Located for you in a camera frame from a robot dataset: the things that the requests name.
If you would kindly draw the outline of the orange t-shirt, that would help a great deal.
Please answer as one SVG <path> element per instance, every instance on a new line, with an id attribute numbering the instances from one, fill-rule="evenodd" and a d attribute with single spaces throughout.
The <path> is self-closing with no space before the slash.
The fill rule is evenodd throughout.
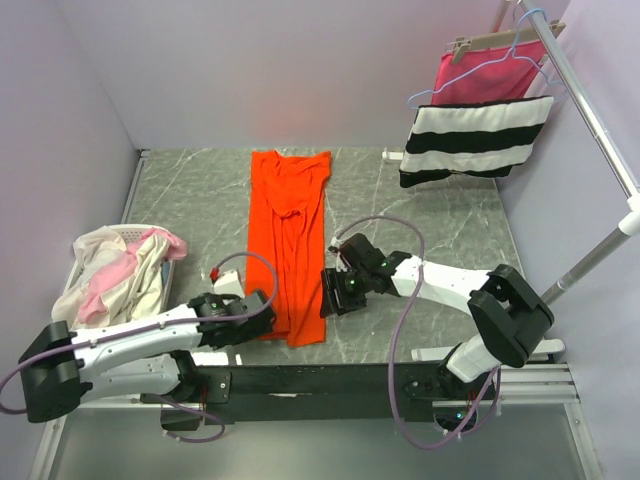
<path id="1" fill-rule="evenodd" d="M 277 273 L 250 257 L 245 289 L 275 294 L 276 313 L 268 339 L 290 347 L 321 343 L 326 322 L 320 315 L 321 272 L 325 268 L 325 185 L 331 175 L 331 153 L 284 156 L 275 150 L 254 152 L 247 250 L 265 258 Z"/>

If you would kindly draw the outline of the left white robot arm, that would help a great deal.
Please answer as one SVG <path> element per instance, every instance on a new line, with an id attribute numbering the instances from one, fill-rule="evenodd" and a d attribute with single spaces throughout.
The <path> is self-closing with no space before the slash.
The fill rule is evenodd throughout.
<path id="1" fill-rule="evenodd" d="M 208 387 L 192 356 L 262 337 L 276 314 L 269 297 L 204 293 L 142 320 L 96 329 L 45 327 L 21 356 L 25 414 L 31 423 L 84 403 L 129 394 L 199 401 Z"/>

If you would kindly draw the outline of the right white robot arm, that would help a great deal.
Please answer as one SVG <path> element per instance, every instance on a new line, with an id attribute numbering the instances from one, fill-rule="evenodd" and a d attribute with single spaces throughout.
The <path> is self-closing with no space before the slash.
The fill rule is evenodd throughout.
<path id="1" fill-rule="evenodd" d="M 429 300 L 469 315 L 477 329 L 440 364 L 439 387 L 460 399 L 474 381 L 493 368 L 523 367 L 549 354 L 556 342 L 545 339 L 554 316 L 515 268 L 500 264 L 468 270 L 437 264 L 402 251 L 388 255 L 357 233 L 333 249 L 339 268 L 321 272 L 323 317 L 345 315 L 367 306 L 370 292 Z"/>

